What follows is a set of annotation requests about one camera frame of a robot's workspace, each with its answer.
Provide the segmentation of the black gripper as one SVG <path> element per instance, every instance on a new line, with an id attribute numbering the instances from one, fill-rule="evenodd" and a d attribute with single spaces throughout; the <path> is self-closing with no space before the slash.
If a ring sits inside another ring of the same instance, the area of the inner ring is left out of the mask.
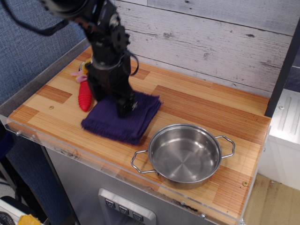
<path id="1" fill-rule="evenodd" d="M 122 54 L 112 64 L 97 60 L 93 54 L 92 62 L 87 66 L 88 85 L 96 101 L 112 95 L 117 99 L 117 113 L 124 118 L 137 107 L 135 92 L 129 84 L 131 62 L 128 54 Z"/>

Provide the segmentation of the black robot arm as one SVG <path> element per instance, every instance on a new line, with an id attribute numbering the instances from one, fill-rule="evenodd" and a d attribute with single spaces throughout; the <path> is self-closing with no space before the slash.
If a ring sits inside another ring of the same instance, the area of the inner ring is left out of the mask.
<path id="1" fill-rule="evenodd" d="M 97 101 L 114 96 L 118 116 L 125 117 L 135 107 L 135 92 L 128 81 L 133 54 L 127 49 L 129 34 L 121 25 L 116 7 L 109 0 L 43 0 L 41 4 L 84 30 L 92 48 L 86 66 L 91 92 Z"/>

